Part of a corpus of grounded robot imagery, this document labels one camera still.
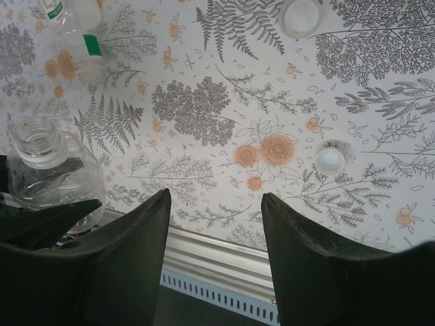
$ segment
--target patterned surface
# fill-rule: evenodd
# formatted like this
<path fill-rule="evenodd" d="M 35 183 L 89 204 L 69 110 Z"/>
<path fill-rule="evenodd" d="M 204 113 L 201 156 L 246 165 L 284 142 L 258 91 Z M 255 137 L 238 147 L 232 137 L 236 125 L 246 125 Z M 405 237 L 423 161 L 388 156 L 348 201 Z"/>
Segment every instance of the patterned surface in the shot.
<path fill-rule="evenodd" d="M 100 159 L 110 207 L 169 187 L 174 226 L 259 249 L 264 192 L 377 248 L 435 237 L 435 2 L 324 1 L 295 40 L 278 0 L 129 1 L 99 0 L 92 87 L 34 1 L 0 1 L 0 152 L 50 117 Z M 313 168 L 323 146 L 340 175 Z"/>

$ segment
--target radiator vent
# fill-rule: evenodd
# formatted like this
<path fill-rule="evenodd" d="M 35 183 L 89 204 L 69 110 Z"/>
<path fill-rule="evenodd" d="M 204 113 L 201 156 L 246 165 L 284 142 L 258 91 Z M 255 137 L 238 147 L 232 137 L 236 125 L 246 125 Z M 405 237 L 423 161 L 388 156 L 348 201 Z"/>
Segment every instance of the radiator vent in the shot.
<path fill-rule="evenodd" d="M 279 325 L 278 309 L 272 303 L 265 304 L 165 269 L 162 270 L 160 284 L 261 323 Z"/>

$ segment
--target bottle neck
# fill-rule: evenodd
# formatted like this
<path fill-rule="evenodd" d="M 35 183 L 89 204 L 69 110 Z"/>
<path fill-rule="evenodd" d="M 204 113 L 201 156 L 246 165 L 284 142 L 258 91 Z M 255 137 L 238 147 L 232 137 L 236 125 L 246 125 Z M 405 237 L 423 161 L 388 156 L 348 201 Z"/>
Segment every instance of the bottle neck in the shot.
<path fill-rule="evenodd" d="M 30 117 L 15 126 L 15 148 L 31 168 L 45 170 L 61 165 L 68 158 L 65 138 L 45 117 Z"/>

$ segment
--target bottle label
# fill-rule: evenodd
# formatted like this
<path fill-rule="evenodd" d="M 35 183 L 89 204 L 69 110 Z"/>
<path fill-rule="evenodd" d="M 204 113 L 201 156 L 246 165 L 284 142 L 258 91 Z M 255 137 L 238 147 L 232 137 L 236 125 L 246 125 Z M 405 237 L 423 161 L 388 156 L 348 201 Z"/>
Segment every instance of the bottle label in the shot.
<path fill-rule="evenodd" d="M 98 39 L 95 35 L 85 34 L 83 35 L 83 38 L 90 56 L 103 56 L 100 45 L 98 44 Z"/>
<path fill-rule="evenodd" d="M 62 1 L 59 0 L 41 0 L 43 11 L 46 12 L 50 21 L 58 22 L 63 12 Z"/>

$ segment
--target clear plastic bottle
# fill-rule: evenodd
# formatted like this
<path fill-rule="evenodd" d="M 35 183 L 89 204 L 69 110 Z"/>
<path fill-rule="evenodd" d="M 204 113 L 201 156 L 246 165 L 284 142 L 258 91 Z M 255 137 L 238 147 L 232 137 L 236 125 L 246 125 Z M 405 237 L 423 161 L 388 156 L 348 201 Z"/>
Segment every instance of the clear plastic bottle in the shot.
<path fill-rule="evenodd" d="M 102 20 L 99 15 L 80 16 L 74 8 L 86 12 L 86 1 L 75 0 L 39 0 L 42 10 L 46 13 L 50 29 L 60 35 L 70 49 L 73 62 L 77 66 L 77 75 L 85 84 L 97 84 L 106 78 L 106 68 L 103 62 L 101 48 L 97 37 L 90 29 L 98 27 Z M 97 13 L 95 0 L 88 0 L 90 13 Z"/>
<path fill-rule="evenodd" d="M 47 118 L 31 117 L 14 126 L 14 148 L 7 156 L 8 188 L 22 207 L 48 207 L 98 199 L 100 208 L 69 233 L 94 226 L 104 213 L 103 171 L 92 152 L 73 134 L 59 132 Z"/>

